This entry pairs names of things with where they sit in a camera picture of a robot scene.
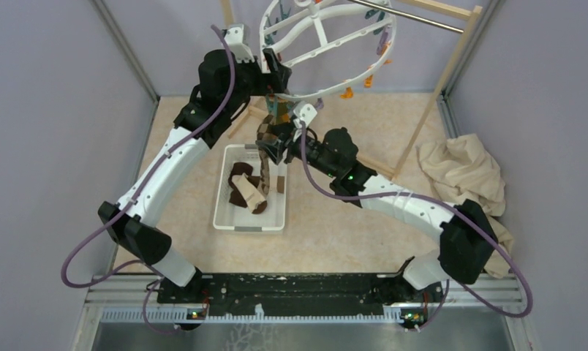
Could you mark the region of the brown checkered sock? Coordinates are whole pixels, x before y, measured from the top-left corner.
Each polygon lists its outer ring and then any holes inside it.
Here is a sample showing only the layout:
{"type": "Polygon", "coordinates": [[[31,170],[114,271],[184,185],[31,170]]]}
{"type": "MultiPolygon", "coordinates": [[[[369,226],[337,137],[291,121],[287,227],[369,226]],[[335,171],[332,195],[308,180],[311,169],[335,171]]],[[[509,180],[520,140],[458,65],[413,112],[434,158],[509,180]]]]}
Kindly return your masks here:
{"type": "Polygon", "coordinates": [[[260,141],[273,140],[275,137],[271,135],[271,126],[276,124],[276,116],[268,114],[260,123],[256,131],[256,145],[258,148],[258,155],[260,158],[260,180],[257,189],[260,193],[267,197],[270,192],[270,163],[271,159],[268,152],[259,146],[260,141]]]}

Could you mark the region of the white round clip hanger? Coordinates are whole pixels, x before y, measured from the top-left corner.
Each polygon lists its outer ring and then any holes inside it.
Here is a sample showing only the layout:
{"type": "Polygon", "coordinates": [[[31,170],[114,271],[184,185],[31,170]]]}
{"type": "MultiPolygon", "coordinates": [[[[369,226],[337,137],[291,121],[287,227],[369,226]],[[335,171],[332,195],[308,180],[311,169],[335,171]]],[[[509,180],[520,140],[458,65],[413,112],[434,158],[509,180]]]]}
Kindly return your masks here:
{"type": "Polygon", "coordinates": [[[373,74],[383,65],[389,64],[388,56],[393,50],[393,40],[396,36],[396,16],[388,15],[389,1],[370,1],[368,7],[380,12],[380,19],[375,23],[347,34],[343,37],[330,41],[326,37],[323,21],[329,18],[342,17],[346,15],[357,15],[364,11],[365,4],[343,4],[335,5],[332,1],[296,1],[295,5],[301,10],[294,15],[286,15],[277,20],[271,20],[271,13],[275,7],[282,3],[273,0],[263,13],[260,21],[260,44],[261,48],[272,49],[278,55],[285,48],[289,47],[293,41],[298,38],[305,29],[314,28],[319,39],[319,46],[305,54],[299,55],[283,65],[287,68],[293,68],[309,59],[318,57],[320,54],[329,50],[336,49],[354,39],[364,37],[372,32],[381,33],[380,42],[376,49],[378,60],[370,64],[361,74],[348,78],[341,83],[335,84],[328,88],[322,88],[309,94],[291,94],[289,92],[274,93],[274,96],[287,101],[301,101],[304,99],[319,99],[326,95],[346,91],[355,83],[363,82],[365,87],[369,87],[369,80],[373,74]]]}

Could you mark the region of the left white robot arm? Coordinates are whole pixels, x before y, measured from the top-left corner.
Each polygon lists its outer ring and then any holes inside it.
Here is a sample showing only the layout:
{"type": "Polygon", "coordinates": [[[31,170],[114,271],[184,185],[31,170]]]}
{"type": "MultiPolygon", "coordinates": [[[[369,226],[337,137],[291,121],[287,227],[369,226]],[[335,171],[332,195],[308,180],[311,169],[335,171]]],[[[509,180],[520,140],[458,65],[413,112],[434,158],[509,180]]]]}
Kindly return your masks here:
{"type": "Polygon", "coordinates": [[[188,172],[214,147],[252,97],[287,90],[292,74],[279,54],[242,59],[224,49],[205,54],[199,83],[173,122],[167,140],[145,172],[115,203],[103,202],[98,215],[113,242],[153,268],[187,303],[203,293],[201,271],[184,258],[173,239],[157,229],[171,197],[188,172]]]}

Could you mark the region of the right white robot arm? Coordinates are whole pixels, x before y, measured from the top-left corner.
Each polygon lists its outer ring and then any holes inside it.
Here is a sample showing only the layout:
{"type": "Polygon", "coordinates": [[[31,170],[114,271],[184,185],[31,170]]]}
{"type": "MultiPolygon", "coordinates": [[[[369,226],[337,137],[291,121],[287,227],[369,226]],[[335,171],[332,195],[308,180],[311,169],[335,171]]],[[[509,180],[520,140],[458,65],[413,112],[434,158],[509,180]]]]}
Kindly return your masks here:
{"type": "Polygon", "coordinates": [[[298,158],[330,177],[324,195],[398,219],[437,244],[400,268],[396,293],[404,301],[415,301],[425,287],[445,279],[474,284],[494,252],[497,237],[477,202],[449,203],[395,184],[358,160],[344,127],[329,130],[322,141],[290,124],[261,127],[256,144],[275,163],[298,158]]]}

